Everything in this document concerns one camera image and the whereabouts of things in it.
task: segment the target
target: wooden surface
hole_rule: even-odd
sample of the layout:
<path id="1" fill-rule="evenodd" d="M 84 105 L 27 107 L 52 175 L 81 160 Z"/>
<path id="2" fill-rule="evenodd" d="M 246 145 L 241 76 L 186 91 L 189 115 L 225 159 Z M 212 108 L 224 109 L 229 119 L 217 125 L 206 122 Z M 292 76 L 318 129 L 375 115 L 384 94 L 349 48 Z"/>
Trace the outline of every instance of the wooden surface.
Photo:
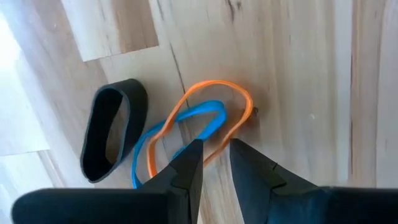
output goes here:
<path id="1" fill-rule="evenodd" d="M 83 61 L 158 45 L 148 1 L 62 0 L 62 3 Z"/>
<path id="2" fill-rule="evenodd" d="M 94 92 L 126 78 L 137 78 L 149 93 L 146 128 L 164 119 L 194 83 L 225 79 L 246 88 L 259 108 L 238 137 L 282 166 L 319 185 L 397 187 L 390 179 L 398 156 L 393 150 L 397 105 L 392 102 L 397 82 L 397 0 L 150 0 L 159 46 L 135 52 L 110 50 L 120 41 L 129 45 L 135 40 L 133 33 L 125 29 L 126 33 L 117 33 L 109 29 L 112 24 L 90 25 L 103 22 L 94 19 L 100 7 L 105 18 L 136 17 L 135 11 L 121 7 L 124 1 L 115 7 L 110 6 L 114 1 L 104 0 L 84 13 L 91 6 L 88 2 L 0 1 L 4 21 L 21 50 L 12 71 L 17 81 L 10 85 L 19 86 L 19 94 L 5 99 L 20 101 L 16 97 L 24 96 L 21 105 L 30 105 L 29 121 L 36 120 L 44 139 L 37 147 L 21 142 L 38 139 L 33 135 L 38 131 L 13 135 L 21 145 L 2 149 L 8 156 L 0 157 L 0 199 L 7 199 L 0 202 L 1 223 L 9 222 L 12 201 L 32 189 L 131 188 L 131 157 L 98 184 L 85 180 L 78 161 Z M 107 32 L 119 39 L 102 44 Z M 89 59 L 101 58 L 84 62 L 88 58 L 82 60 L 82 52 Z M 243 108 L 243 98 L 223 86 L 199 92 L 187 106 L 209 99 L 224 101 L 229 122 L 206 143 L 205 154 Z M 158 145 L 159 167 L 166 166 L 172 153 L 210 118 L 176 126 Z M 0 120 L 8 120 L 9 127 L 21 125 L 21 119 L 8 114 Z M 228 153 L 203 172 L 199 223 L 243 222 Z M 145 168 L 141 157 L 143 179 L 148 178 Z"/>

